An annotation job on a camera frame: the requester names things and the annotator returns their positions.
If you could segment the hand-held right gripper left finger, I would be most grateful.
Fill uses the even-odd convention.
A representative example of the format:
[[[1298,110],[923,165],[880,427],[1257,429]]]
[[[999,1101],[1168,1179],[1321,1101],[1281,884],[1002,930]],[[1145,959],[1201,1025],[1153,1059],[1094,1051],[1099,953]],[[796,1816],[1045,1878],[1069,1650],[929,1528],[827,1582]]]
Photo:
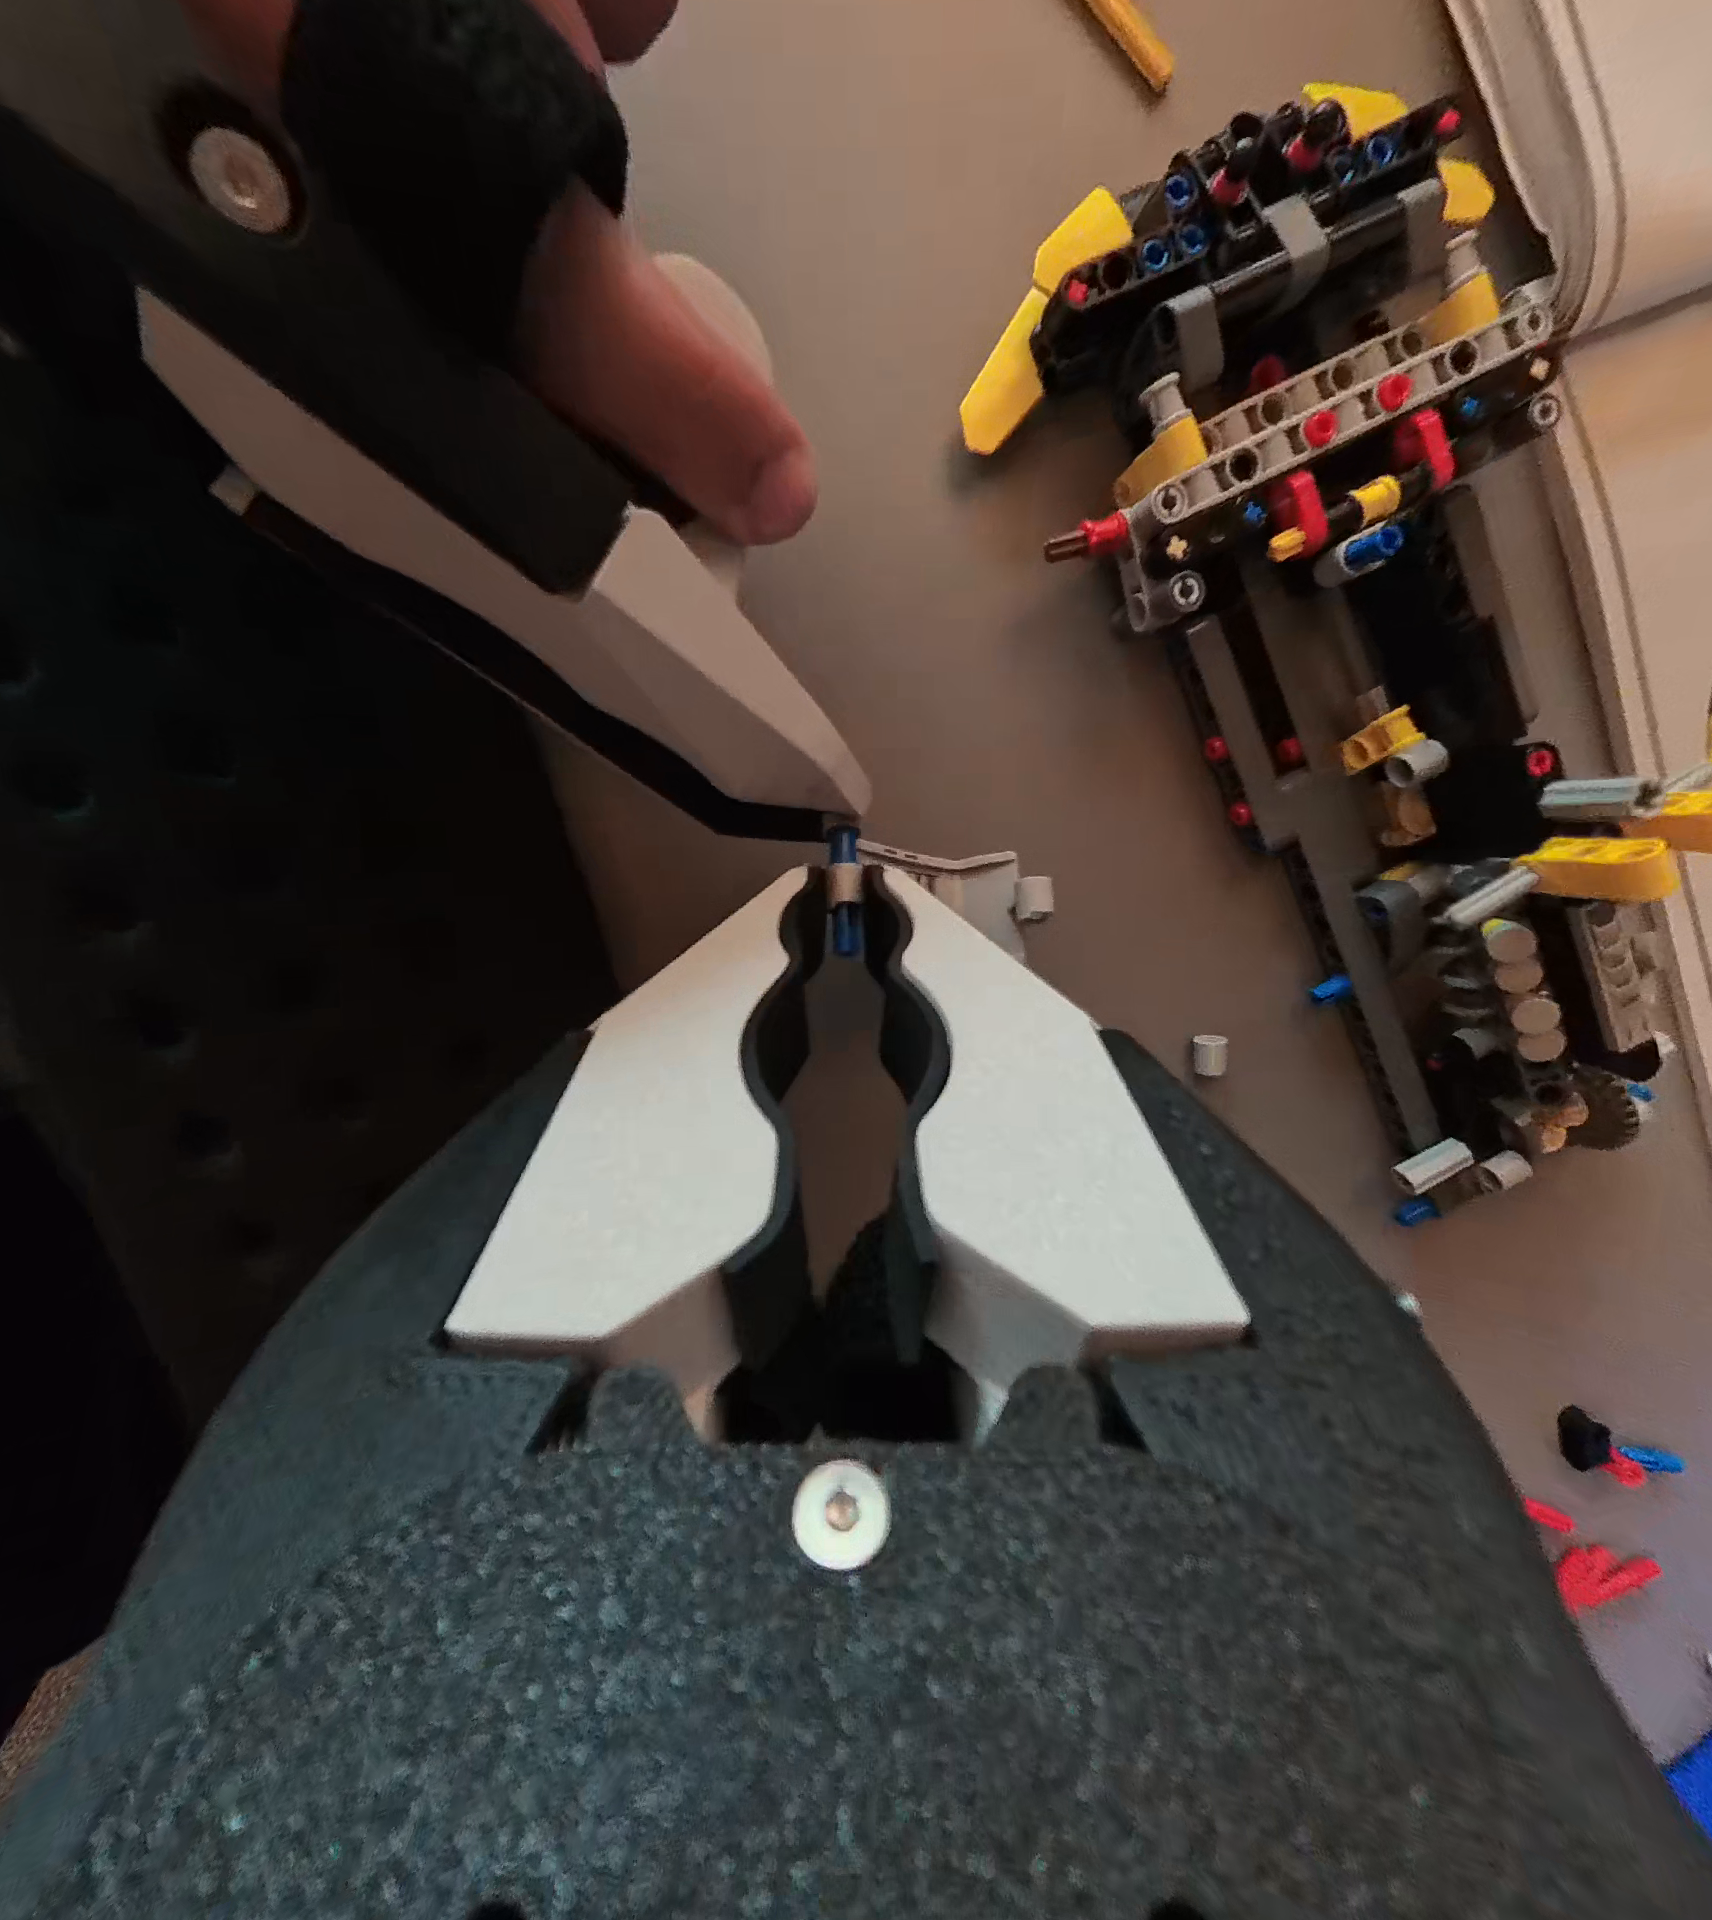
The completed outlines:
[[[610,1008],[566,1062],[443,1341],[647,1367],[704,1438],[718,1390],[811,1311],[786,1101],[810,1051],[815,871],[764,885]]]

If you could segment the black dotted mat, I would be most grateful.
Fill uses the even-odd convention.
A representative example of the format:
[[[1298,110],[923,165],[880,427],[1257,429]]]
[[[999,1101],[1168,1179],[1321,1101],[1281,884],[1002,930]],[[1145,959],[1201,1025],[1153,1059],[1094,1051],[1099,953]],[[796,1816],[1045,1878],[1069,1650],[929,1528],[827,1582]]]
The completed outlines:
[[[194,1434],[614,966],[532,721],[0,309],[0,1616],[93,1640]]]

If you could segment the lego car chassis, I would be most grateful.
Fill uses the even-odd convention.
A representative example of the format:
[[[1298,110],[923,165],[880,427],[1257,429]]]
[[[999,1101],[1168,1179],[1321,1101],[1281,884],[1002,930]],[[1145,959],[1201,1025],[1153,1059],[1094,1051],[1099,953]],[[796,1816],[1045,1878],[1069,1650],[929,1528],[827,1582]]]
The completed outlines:
[[[1298,899],[1415,1227],[1632,1145],[1666,1051],[1653,910],[1712,851],[1712,748],[1579,776],[1541,732],[1471,486],[1563,423],[1548,282],[1503,286],[1456,97],[1303,84],[1033,253],[960,402],[999,454],[1108,397],[1103,564],[1232,835]]]

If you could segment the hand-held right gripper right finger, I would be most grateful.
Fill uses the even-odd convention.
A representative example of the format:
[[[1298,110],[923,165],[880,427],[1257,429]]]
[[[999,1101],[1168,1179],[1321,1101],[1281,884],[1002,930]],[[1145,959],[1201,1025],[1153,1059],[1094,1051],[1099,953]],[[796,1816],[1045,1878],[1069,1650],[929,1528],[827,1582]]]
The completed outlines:
[[[864,875],[877,1058],[904,1101],[890,1335],[960,1375],[982,1441],[1031,1370],[1240,1341],[1252,1313],[1103,1029],[958,910]]]

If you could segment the pile of small lego pins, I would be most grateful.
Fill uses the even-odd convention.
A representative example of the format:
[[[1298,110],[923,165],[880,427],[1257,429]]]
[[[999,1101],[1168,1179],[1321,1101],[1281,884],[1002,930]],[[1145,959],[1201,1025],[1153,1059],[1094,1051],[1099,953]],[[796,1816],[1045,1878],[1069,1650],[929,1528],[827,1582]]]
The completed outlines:
[[[1582,1403],[1563,1403],[1554,1427],[1556,1451],[1575,1476],[1598,1476],[1634,1492],[1690,1469],[1673,1450],[1617,1439],[1614,1427]],[[1530,1523],[1565,1543],[1551,1563],[1551,1578],[1570,1616],[1596,1613],[1659,1582],[1662,1566],[1650,1553],[1617,1553],[1606,1543],[1578,1540],[1575,1515],[1556,1502],[1523,1493],[1520,1508]],[[1712,1685],[1712,1648],[1704,1654],[1704,1671]]]

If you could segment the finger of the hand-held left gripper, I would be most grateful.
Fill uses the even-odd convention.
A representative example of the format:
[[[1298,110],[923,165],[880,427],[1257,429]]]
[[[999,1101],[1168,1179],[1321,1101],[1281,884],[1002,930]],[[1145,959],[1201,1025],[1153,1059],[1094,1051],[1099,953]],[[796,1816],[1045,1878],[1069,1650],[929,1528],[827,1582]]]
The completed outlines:
[[[544,592],[166,300],[135,303],[148,369],[269,500],[478,614],[727,796],[867,811],[843,736],[660,513],[629,507],[583,588]]]
[[[588,702],[516,637],[436,589],[352,554],[339,540],[269,498],[239,468],[220,469],[210,493],[249,532],[305,565],[334,596],[454,660],[709,831],[786,846],[857,840],[852,814],[726,793],[672,745]]]

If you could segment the open instruction booklet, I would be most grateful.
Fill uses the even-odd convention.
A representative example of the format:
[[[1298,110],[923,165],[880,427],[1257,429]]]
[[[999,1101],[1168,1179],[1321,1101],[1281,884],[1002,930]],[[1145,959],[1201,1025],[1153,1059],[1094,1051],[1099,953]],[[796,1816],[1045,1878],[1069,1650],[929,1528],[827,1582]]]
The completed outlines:
[[[1712,2],[1448,14],[1568,333],[1551,501],[1626,771],[1712,761]],[[1712,857],[1668,903],[1712,1132]]]

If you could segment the person's left hand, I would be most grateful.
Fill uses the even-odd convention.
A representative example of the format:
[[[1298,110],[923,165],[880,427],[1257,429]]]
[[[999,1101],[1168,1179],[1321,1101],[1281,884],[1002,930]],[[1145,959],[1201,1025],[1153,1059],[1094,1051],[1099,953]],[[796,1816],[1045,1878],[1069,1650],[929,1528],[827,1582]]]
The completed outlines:
[[[814,454],[767,371],[623,220],[605,88],[654,2],[186,2],[222,84],[271,114],[436,323],[746,546],[814,513]]]

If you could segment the thin yellow lego piece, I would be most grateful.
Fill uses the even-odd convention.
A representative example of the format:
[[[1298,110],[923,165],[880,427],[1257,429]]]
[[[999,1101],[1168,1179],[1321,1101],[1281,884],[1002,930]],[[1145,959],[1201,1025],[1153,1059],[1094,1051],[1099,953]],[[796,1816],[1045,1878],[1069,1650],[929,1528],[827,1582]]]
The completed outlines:
[[[1127,0],[1088,0],[1082,8],[1127,60],[1141,84],[1151,94],[1164,95],[1174,80],[1175,56],[1143,5]]]

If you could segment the grey lego seat piece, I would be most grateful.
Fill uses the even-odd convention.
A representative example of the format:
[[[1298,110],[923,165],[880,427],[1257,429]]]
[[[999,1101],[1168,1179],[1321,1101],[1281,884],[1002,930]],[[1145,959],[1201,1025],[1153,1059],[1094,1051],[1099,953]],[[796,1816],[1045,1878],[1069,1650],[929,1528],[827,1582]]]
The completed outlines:
[[[859,837],[857,851],[865,863],[914,879],[974,923],[1026,928],[1056,912],[1053,879],[1026,873],[1011,849],[947,857]]]

